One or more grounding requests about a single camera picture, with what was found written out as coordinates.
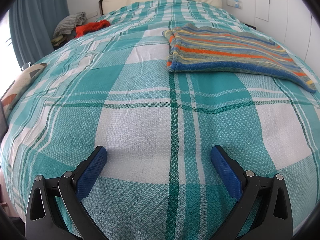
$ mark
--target red garment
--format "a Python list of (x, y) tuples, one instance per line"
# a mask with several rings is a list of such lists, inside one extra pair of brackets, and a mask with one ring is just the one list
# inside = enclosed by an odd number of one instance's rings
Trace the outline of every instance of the red garment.
[(95, 32), (104, 27), (109, 27), (109, 26), (110, 26), (110, 22), (108, 22), (107, 20), (102, 20), (97, 23), (88, 23), (85, 25), (78, 26), (76, 27), (77, 36), (75, 38), (79, 38), (88, 32)]

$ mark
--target folded clothes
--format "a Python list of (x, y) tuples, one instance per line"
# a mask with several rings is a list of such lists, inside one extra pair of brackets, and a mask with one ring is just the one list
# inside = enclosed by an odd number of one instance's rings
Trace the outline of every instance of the folded clothes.
[(52, 46), (56, 47), (59, 46), (61, 43), (63, 43), (66, 40), (66, 37), (64, 35), (60, 35), (55, 39), (51, 40)]
[(82, 25), (87, 20), (87, 14), (85, 12), (79, 12), (69, 15), (62, 19), (53, 33), (53, 38), (58, 38), (60, 35), (70, 35), (73, 29)]
[(95, 32), (104, 27), (109, 27), (109, 26), (110, 26), (110, 22), (108, 22), (107, 20), (102, 20), (97, 23), (88, 23), (85, 25), (78, 26), (76, 27), (77, 36), (75, 38), (79, 38), (88, 32)]
[(290, 80), (314, 93), (313, 81), (284, 48), (248, 32), (231, 32), (188, 23), (166, 30), (170, 43), (167, 68), (180, 71), (228, 71)]

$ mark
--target teal plaid bedspread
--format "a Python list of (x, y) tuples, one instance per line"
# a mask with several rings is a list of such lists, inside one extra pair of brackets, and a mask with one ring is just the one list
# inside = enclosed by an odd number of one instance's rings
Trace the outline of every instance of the teal plaid bedspread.
[(164, 30), (265, 36), (208, 4), (155, 0), (100, 19), (111, 27), (41, 60), (8, 119), (1, 168), (22, 219), (37, 174), (61, 176), (101, 145), (108, 161), (83, 204), (109, 239), (208, 239), (235, 203), (210, 161), (219, 144), (245, 170), (284, 176), (297, 230), (319, 199), (319, 92), (262, 75), (169, 73)]

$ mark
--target curtain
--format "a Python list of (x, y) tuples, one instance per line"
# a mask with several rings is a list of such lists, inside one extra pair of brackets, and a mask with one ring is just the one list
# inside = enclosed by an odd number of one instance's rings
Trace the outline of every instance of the curtain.
[(12, 45), (21, 66), (53, 52), (57, 24), (69, 15), (67, 0), (16, 0), (9, 10)]

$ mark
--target patterned pillow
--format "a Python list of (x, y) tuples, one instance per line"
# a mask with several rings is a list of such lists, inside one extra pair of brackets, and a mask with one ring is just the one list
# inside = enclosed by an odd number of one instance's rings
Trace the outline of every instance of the patterned pillow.
[(6, 91), (4, 96), (1, 98), (4, 116), (6, 119), (8, 119), (10, 112), (20, 97), (37, 79), (46, 66), (46, 63), (39, 63), (27, 68), (20, 74), (20, 76), (17, 77), (11, 87)]
[(65, 17), (58, 23), (53, 33), (53, 38), (57, 38), (60, 35), (71, 34), (72, 30), (79, 25), (82, 25), (87, 20), (85, 12), (76, 13)]

